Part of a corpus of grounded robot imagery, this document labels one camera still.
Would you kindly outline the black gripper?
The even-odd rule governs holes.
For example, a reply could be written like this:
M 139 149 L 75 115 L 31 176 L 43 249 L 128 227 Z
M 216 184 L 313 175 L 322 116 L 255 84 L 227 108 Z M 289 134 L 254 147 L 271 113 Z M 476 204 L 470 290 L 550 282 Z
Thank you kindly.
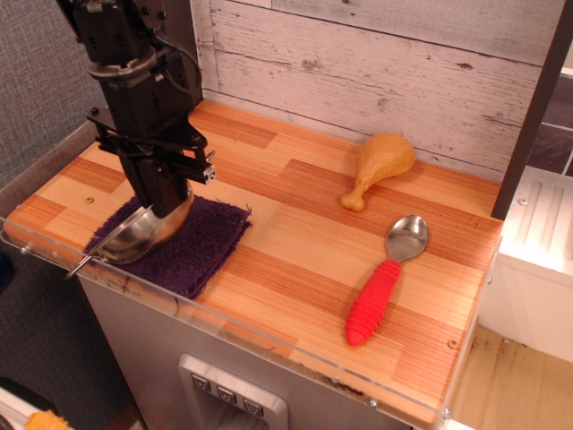
M 102 89 L 107 107 L 94 107 L 88 119 L 100 148 L 120 157 L 143 207 L 163 219 L 188 200 L 186 178 L 207 184 L 216 177 L 207 139 L 188 120 L 193 88 L 182 68 L 160 66 L 130 88 L 104 82 Z

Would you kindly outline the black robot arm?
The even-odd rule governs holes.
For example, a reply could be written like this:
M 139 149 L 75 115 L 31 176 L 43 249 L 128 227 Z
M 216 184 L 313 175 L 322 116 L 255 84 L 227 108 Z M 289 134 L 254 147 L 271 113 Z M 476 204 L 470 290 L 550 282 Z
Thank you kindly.
M 206 138 L 189 122 L 201 100 L 201 69 L 191 47 L 167 35 L 161 1 L 61 1 L 83 44 L 90 76 L 106 107 L 93 108 L 101 150 L 116 155 L 141 206 L 163 219 L 187 216 L 190 182 L 208 183 L 214 167 Z

